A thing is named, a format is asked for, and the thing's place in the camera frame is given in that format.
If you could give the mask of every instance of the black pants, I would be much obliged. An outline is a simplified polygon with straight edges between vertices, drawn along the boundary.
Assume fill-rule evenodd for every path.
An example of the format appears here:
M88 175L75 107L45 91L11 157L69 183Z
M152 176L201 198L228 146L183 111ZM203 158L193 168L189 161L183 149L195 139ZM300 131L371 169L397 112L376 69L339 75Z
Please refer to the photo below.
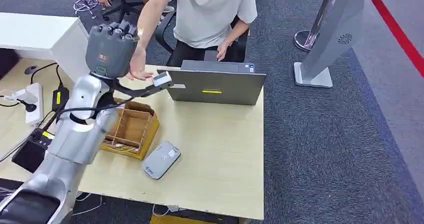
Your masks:
M217 50L218 46L209 47L206 49L196 49L190 47L184 42L179 40L176 41L176 47L173 53L171 54L166 66L172 67L181 67L183 60L204 60L205 51ZM237 58L237 42L233 42L231 46L226 50L224 62L240 62Z

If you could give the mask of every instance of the desk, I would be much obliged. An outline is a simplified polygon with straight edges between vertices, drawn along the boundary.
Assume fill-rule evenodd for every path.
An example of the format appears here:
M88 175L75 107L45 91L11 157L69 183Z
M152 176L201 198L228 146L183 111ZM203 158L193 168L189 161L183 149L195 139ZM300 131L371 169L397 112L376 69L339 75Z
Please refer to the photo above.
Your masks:
M85 61L89 35L78 18L0 13L0 20L0 48L56 61L73 81L90 72Z
M26 85L29 77L20 73L29 62L22 60L15 66L0 81L0 89ZM146 66L148 71L155 69L156 66ZM49 103L51 90L58 83L54 68L40 73L38 80L43 85L44 102ZM121 83L133 89L147 85L128 79L122 79ZM116 97L127 98L121 93ZM81 191L244 218L264 218L263 93L253 107L174 102L167 91L135 100L151 105L161 124L150 151L161 140L168 140L181 150L181 157L160 180L153 180L142 171L139 160L99 151L85 171ZM0 117L0 151L4 152L22 138L22 130L27 127L22 107L16 107L13 113L1 108ZM10 160L0 163L1 178L25 181L28 176Z

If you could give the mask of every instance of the yellow sticker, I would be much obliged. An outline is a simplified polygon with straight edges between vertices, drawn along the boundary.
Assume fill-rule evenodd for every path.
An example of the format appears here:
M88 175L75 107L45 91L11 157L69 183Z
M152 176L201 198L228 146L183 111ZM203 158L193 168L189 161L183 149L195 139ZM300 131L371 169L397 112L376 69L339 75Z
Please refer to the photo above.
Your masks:
M60 96L61 96L61 93L60 93L60 92L58 92L58 93L57 93L57 96L56 96L56 104L57 104L57 105L61 103L61 99L60 99L61 97L60 97Z
M210 93L210 94L222 94L222 91L218 90L202 90L203 93Z
M47 131L43 132L42 135L49 138L50 140L52 140L54 138L54 136L52 134L48 133Z

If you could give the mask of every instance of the laptop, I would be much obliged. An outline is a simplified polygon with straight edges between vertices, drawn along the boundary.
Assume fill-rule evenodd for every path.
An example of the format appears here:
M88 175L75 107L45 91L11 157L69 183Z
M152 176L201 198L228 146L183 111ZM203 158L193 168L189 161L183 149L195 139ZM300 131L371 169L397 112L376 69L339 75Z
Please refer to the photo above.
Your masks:
M219 104L256 105L266 77L250 63L184 60L180 69L157 70L171 76L173 100Z

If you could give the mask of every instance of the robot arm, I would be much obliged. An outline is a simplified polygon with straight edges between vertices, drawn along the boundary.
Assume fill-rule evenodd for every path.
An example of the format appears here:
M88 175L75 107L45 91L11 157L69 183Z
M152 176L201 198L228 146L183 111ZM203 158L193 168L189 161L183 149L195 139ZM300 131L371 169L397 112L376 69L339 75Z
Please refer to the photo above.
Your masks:
M58 114L56 136L38 169L0 203L0 223L67 223L87 165L91 164L117 118L114 91L146 97L172 85L168 73L142 90L122 86L137 44L137 29L128 22L95 26L90 31L86 62L90 74L80 77L65 109ZM94 119L87 124L86 120Z

